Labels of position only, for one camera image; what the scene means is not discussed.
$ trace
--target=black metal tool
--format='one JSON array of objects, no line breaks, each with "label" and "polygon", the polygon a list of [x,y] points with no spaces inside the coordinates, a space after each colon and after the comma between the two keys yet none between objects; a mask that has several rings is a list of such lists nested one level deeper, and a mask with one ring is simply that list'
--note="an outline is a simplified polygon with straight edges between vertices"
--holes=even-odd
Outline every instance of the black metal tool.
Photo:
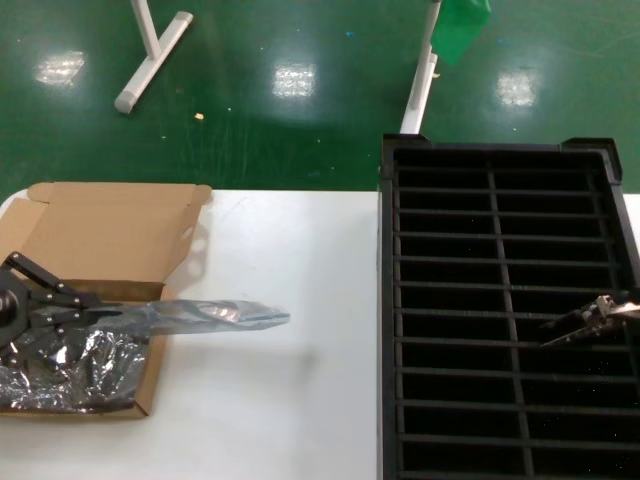
[{"label": "black metal tool", "polygon": [[[16,272],[33,282],[24,282]],[[11,253],[0,265],[0,356],[8,348],[17,353],[13,342],[29,329],[42,329],[34,343],[64,334],[66,328],[91,325],[117,311],[89,310],[108,307],[97,294],[79,292],[19,252]],[[59,312],[43,313],[45,307],[61,307]]]},{"label": "black metal tool", "polygon": [[572,310],[540,327],[543,347],[595,340],[621,330],[628,321],[640,321],[640,291],[600,295],[582,308]]}]

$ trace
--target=white stand leg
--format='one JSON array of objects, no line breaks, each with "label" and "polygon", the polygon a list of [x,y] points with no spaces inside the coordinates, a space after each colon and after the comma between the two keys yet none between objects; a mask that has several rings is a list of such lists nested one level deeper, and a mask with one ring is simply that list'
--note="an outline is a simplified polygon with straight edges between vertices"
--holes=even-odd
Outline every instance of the white stand leg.
[{"label": "white stand leg", "polygon": [[429,97],[429,90],[431,89],[431,80],[438,61],[438,56],[431,52],[431,37],[438,20],[441,3],[442,0],[430,0],[429,2],[427,25],[422,38],[418,68],[413,78],[411,94],[402,119],[400,133],[420,133],[420,125],[422,124],[424,109],[427,106],[427,97]]},{"label": "white stand leg", "polygon": [[147,50],[147,58],[142,61],[142,65],[138,67],[127,86],[116,98],[116,109],[122,113],[131,112],[131,109],[140,98],[140,95],[142,95],[142,92],[144,92],[144,89],[149,85],[162,62],[167,58],[171,49],[173,49],[193,20],[193,15],[190,13],[178,12],[160,39],[158,39],[147,0],[131,0],[131,4],[140,27],[144,47]]}]

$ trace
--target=green floor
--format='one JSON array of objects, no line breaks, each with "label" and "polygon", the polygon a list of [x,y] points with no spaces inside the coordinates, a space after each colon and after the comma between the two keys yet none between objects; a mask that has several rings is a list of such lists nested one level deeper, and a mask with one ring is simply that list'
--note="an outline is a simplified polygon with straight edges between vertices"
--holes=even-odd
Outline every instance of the green floor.
[{"label": "green floor", "polygon": [[[128,0],[0,0],[0,197],[45,180],[376,188],[381,136],[400,126],[426,0],[150,3],[159,30],[177,10],[196,20],[127,117],[113,101],[144,57]],[[625,190],[640,191],[640,2],[492,7],[460,63],[438,66],[423,133],[446,142],[613,137]],[[44,62],[68,52],[84,60],[73,85],[38,81]],[[292,91],[278,76],[286,72],[313,82]]]}]

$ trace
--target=cardboard box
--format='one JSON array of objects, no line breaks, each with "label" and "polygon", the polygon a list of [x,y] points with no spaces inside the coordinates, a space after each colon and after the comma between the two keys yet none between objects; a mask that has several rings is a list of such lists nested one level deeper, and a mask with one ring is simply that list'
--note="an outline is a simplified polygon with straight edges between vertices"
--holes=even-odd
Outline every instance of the cardboard box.
[{"label": "cardboard box", "polygon": [[[39,183],[0,218],[0,259],[19,251],[104,301],[166,299],[164,282],[189,253],[210,194],[206,185]],[[152,339],[134,406],[101,416],[150,414],[166,343]]]}]

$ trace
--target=black plastic crate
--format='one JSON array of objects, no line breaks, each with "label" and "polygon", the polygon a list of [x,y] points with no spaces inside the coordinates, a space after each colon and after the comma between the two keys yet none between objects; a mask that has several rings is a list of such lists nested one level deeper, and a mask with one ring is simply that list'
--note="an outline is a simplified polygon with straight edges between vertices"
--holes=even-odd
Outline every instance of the black plastic crate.
[{"label": "black plastic crate", "polygon": [[385,137],[383,478],[640,478],[633,334],[536,343],[541,324],[640,284],[621,176],[606,139]]}]

